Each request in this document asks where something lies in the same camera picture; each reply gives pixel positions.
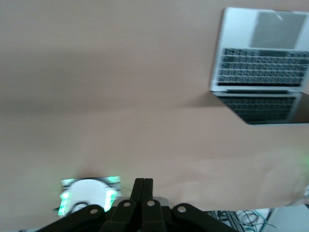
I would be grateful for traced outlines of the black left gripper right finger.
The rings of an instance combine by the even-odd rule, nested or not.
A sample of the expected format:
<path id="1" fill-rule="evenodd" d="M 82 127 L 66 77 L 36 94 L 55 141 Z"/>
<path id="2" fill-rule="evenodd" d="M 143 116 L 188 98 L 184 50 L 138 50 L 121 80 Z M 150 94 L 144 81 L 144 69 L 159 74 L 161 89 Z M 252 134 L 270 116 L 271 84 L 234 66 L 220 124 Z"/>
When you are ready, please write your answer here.
<path id="1" fill-rule="evenodd" d="M 141 191 L 143 232 L 235 232 L 230 226 L 188 204 L 173 208 L 153 198 L 153 179 L 143 179 Z"/>

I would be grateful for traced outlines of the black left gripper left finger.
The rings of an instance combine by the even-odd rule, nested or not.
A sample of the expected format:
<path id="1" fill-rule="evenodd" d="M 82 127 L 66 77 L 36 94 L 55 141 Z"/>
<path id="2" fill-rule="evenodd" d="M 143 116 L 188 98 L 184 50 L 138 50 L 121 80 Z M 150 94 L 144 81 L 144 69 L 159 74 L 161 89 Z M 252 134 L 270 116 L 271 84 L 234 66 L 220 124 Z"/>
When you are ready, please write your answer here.
<path id="1" fill-rule="evenodd" d="M 131 196 L 122 200 L 111 212 L 99 205 L 89 205 L 67 217 L 53 222 L 40 232 L 127 232 L 140 203 L 144 179 L 135 179 Z"/>

